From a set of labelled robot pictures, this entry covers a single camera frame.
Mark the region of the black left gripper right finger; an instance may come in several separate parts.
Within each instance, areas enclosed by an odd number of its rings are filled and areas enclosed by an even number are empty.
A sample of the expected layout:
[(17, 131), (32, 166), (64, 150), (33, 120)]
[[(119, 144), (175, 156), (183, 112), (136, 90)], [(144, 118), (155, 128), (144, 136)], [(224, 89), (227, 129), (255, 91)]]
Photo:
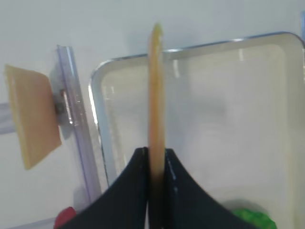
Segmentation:
[(165, 229), (254, 229), (205, 192), (172, 149), (165, 151), (163, 227)]

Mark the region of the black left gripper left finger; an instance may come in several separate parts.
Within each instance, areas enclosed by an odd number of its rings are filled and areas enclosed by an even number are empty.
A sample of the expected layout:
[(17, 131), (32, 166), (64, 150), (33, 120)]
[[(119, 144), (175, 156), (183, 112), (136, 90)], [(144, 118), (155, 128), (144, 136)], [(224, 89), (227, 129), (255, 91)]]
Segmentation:
[(60, 229), (143, 229), (149, 188), (148, 148), (135, 149), (115, 182)]

